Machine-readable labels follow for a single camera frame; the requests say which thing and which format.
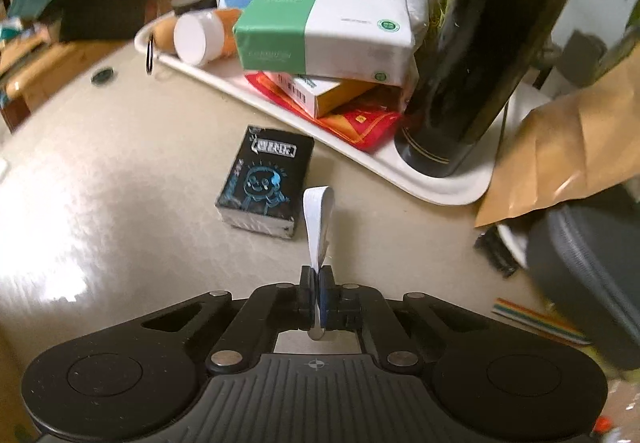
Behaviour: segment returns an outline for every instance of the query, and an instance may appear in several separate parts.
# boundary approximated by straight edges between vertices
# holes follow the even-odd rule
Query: white bottle cap
[[[212,10],[184,14],[175,23],[175,51],[185,64],[202,66],[218,58],[224,43],[224,27]]]

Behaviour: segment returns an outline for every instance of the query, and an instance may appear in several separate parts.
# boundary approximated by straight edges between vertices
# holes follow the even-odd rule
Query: white tray
[[[138,52],[146,55],[146,43],[151,27],[170,15],[172,14],[159,17],[159,19],[150,22],[138,32],[134,40],[134,45]],[[448,178],[430,178],[412,169],[400,158],[393,139],[389,140],[375,153],[367,154],[351,147],[311,122],[270,102],[244,78],[242,67],[237,58],[215,61],[205,67],[196,68],[184,64],[176,56],[157,52],[156,61],[197,78],[254,108],[264,111],[268,115],[274,116],[274,118],[289,124],[297,130],[313,136],[319,142],[334,148],[354,162],[360,163],[370,171],[393,183],[398,188],[424,201],[438,205],[466,205],[478,200],[489,187],[491,174],[494,171],[495,154],[500,142],[502,113],[497,116],[489,130],[452,176]],[[511,102],[518,98],[520,87],[522,86],[519,86],[511,97]],[[511,123],[511,114],[508,113],[506,124],[509,130],[517,125],[517,122]]]

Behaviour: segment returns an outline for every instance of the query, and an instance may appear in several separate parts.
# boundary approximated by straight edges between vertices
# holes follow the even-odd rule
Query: barcode
[[[293,93],[300,100],[302,100],[303,104],[306,104],[305,94],[301,92],[297,87],[295,87],[291,81],[287,80],[281,73],[278,73],[278,80],[282,84],[287,84],[287,89],[289,90],[289,94]]]
[[[303,104],[306,104],[306,97],[304,93],[302,93],[291,82],[287,82],[287,87],[289,88],[289,91],[291,91],[295,96],[297,96],[300,100],[302,100]]]

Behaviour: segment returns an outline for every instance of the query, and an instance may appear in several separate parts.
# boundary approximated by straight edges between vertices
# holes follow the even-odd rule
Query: black bottle
[[[449,176],[485,133],[542,48],[567,0],[453,0],[418,51],[420,85],[396,148],[427,176]]]

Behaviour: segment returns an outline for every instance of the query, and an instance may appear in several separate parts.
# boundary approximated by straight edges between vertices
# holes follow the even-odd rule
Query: table surface
[[[292,240],[234,229],[215,210],[249,124],[286,128],[168,67],[145,74],[129,45],[79,76],[0,150],[0,328],[24,365],[53,344],[212,289],[246,297],[299,278]],[[388,298],[423,291],[491,315],[498,296],[541,309],[519,271],[504,280],[473,249],[475,206],[422,202],[316,144],[308,186],[331,185],[327,262],[337,282]]]

